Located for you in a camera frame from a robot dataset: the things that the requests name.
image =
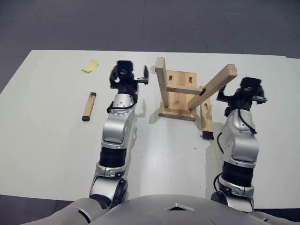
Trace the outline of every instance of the wooden plank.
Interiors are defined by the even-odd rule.
[[[201,96],[194,96],[188,102],[188,109],[193,110],[238,75],[234,64],[227,64],[204,88],[206,91]]]
[[[167,86],[186,86],[195,88],[197,84],[197,74],[189,72],[167,70]],[[160,103],[159,116],[182,119],[196,120],[196,109],[188,110],[188,102],[194,95],[169,92],[169,107],[164,107],[163,101]]]
[[[96,99],[96,93],[95,92],[91,92],[90,95],[89,95],[88,102],[86,103],[83,116],[82,116],[82,120],[83,121],[89,121],[90,120],[90,116],[92,114],[92,110],[93,110],[93,107],[94,107],[95,99]]]
[[[155,63],[159,89],[165,107],[169,107],[169,94],[167,92],[167,74],[165,70],[165,59],[158,57]]]
[[[167,86],[167,91],[190,94],[190,95],[199,95],[202,92],[203,88],[194,88],[194,87],[185,87],[185,86]]]
[[[214,123],[211,115],[210,98],[201,103],[200,111],[202,137],[213,140]]]

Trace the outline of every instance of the black end cap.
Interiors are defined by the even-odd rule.
[[[90,117],[89,117],[89,116],[83,116],[83,117],[82,117],[82,120],[83,120],[83,121],[89,121],[89,120],[90,120]]]

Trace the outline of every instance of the gray floor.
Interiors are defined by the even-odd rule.
[[[300,58],[300,1],[0,0],[0,92],[31,49]],[[37,219],[61,204],[2,196],[0,221]]]

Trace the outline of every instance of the floor tile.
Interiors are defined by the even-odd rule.
[[[73,50],[75,49],[75,43],[79,38],[76,36],[50,36],[44,46],[48,50]]]
[[[71,203],[72,203],[72,201],[57,200],[57,204],[56,204],[54,211],[57,212],[57,211],[65,208],[66,206],[68,206]]]
[[[288,29],[286,32],[290,35],[290,37],[295,41],[295,43],[300,44],[300,29]]]
[[[62,20],[53,32],[52,36],[63,37],[80,35],[86,22],[86,20]]]
[[[29,23],[21,37],[49,37],[58,27],[59,23],[57,20]]]
[[[288,58],[300,59],[300,45],[286,43],[271,43],[276,55],[284,55]]]
[[[89,20],[83,28],[81,36],[84,37],[109,37],[114,21]]]
[[[234,32],[229,25],[202,25],[202,30],[205,38],[218,40],[234,40]]]
[[[90,20],[115,20],[121,1],[102,0],[90,15]]]
[[[7,83],[17,71],[19,66],[22,64],[24,59],[24,57],[12,57],[3,59],[0,62],[0,83]]]
[[[139,51],[140,38],[125,38],[125,37],[111,37],[109,39],[106,50],[107,51]]]
[[[1,222],[16,225],[42,219],[53,214],[55,206],[55,200],[3,195],[0,201]]]
[[[206,40],[209,53],[243,54],[239,43],[234,40]]]
[[[45,37],[12,38],[0,42],[0,56],[25,57],[31,50],[43,49],[46,44]]]
[[[289,43],[295,44],[295,40],[286,30],[278,28],[261,29],[263,36],[270,43]]]
[[[143,26],[142,28],[143,38],[172,38],[172,28],[171,26],[164,25],[152,25]]]
[[[174,51],[177,53],[207,53],[203,39],[174,39]]]
[[[109,37],[79,37],[74,49],[105,50]]]
[[[171,14],[169,11],[146,9],[143,22],[144,26],[171,26],[171,24]]]
[[[264,35],[262,35],[261,31],[258,27],[250,25],[250,24],[244,24],[244,26],[231,26],[234,36],[237,40],[251,40],[256,41],[258,43],[264,43],[267,42]]]
[[[143,52],[173,52],[173,40],[170,38],[142,38]]]
[[[117,21],[120,20],[143,20],[145,11],[145,1],[141,0],[135,0],[134,3],[131,0],[128,2],[126,0],[125,2],[122,2],[121,7],[118,11],[117,15]]]
[[[142,35],[143,21],[116,21],[112,29],[112,37],[116,38],[140,38]]]
[[[256,41],[239,41],[244,54],[275,55],[272,47],[268,43]]]
[[[1,83],[0,82],[0,94],[1,94],[1,92],[3,91],[3,89],[5,88],[5,86],[7,85],[7,83],[5,82],[5,83]]]
[[[172,23],[172,31],[174,38],[203,38],[203,32],[198,21],[174,21]]]

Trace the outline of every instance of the wooden stick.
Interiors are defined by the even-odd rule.
[[[188,102],[188,109],[193,110],[238,75],[234,64],[227,64],[204,88],[206,91],[201,96],[194,96]]]
[[[169,95],[167,92],[167,72],[165,69],[165,59],[163,57],[158,57],[155,63],[156,74],[159,84],[159,89],[161,93],[161,98],[165,107],[169,107]]]
[[[210,98],[206,99],[200,105],[201,130],[202,137],[205,139],[214,139],[214,123],[212,121]]]
[[[88,102],[86,103],[83,116],[82,116],[83,121],[89,121],[90,120],[90,116],[92,114],[95,99],[96,99],[96,93],[91,92],[90,95],[89,95]]]
[[[177,92],[183,94],[191,94],[191,95],[199,95],[203,88],[193,88],[193,87],[186,87],[186,86],[167,86],[167,91],[170,92]]]

